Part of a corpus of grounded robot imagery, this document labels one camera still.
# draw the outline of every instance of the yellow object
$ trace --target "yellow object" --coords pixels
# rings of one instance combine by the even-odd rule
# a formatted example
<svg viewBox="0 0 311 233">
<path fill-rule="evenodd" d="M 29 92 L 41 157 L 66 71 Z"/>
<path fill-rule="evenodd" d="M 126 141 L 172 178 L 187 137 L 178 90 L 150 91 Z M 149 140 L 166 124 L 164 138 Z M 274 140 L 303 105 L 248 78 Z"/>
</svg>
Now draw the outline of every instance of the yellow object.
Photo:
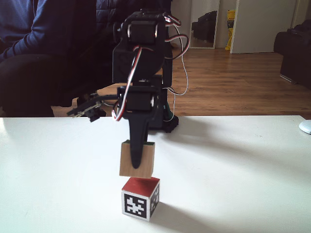
<svg viewBox="0 0 311 233">
<path fill-rule="evenodd" d="M 225 50 L 231 50 L 234 19 L 235 19 L 235 10 L 228 11 L 229 42 L 228 42 Z"/>
</svg>

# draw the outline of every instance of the black chair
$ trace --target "black chair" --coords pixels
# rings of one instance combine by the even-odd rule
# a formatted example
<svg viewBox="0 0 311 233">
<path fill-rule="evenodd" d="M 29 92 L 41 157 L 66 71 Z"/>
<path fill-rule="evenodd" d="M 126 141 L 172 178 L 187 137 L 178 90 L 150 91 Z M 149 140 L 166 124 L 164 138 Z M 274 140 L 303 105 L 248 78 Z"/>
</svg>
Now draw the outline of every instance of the black chair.
<svg viewBox="0 0 311 233">
<path fill-rule="evenodd" d="M 284 56 L 281 77 L 311 89 L 311 20 L 278 33 L 274 51 Z"/>
</svg>

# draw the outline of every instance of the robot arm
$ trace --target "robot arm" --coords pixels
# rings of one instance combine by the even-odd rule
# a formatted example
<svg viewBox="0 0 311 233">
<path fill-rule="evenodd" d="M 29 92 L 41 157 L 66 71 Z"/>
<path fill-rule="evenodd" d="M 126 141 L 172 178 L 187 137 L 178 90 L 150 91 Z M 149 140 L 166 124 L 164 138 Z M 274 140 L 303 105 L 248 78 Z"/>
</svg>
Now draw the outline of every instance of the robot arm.
<svg viewBox="0 0 311 233">
<path fill-rule="evenodd" d="M 118 88 L 116 96 L 96 97 L 68 113 L 76 117 L 86 115 L 92 122 L 98 119 L 94 117 L 94 108 L 99 108 L 105 100 L 117 100 L 115 106 L 119 111 L 113 110 L 113 117 L 116 121 L 122 117 L 129 120 L 134 168 L 140 166 L 148 129 L 162 129 L 164 118 L 168 119 L 166 88 L 172 83 L 172 75 L 163 77 L 156 73 L 165 59 L 172 59 L 165 57 L 165 49 L 166 27 L 174 24 L 173 20 L 163 12 L 142 10 L 133 13 L 123 24 L 115 25 L 114 38 L 120 42 L 113 52 L 113 83 L 127 83 L 127 86 Z M 170 126 L 175 128 L 178 125 L 176 116 L 173 122 Z"/>
</svg>

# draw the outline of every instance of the mirror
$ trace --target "mirror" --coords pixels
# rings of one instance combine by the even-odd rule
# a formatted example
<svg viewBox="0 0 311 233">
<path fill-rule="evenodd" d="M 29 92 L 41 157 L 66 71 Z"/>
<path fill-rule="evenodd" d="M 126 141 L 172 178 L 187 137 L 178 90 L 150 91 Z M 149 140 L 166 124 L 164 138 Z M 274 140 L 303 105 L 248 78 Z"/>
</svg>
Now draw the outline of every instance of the mirror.
<svg viewBox="0 0 311 233">
<path fill-rule="evenodd" d="M 190 25 L 190 48 L 214 49 L 219 0 L 193 0 Z"/>
</svg>

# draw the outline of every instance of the wooden block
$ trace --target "wooden block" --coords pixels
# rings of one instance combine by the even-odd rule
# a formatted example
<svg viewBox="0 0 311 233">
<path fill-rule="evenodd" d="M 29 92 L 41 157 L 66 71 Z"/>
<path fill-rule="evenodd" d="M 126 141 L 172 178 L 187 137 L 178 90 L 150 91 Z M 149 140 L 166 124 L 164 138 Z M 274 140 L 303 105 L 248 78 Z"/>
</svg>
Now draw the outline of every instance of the wooden block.
<svg viewBox="0 0 311 233">
<path fill-rule="evenodd" d="M 150 179 L 154 171 L 155 143 L 145 143 L 142 150 L 141 164 L 139 168 L 133 168 L 131 161 L 130 141 L 122 143 L 120 176 Z"/>
<path fill-rule="evenodd" d="M 122 189 L 122 213 L 150 221 L 160 198 L 160 179 L 130 178 Z"/>
</svg>

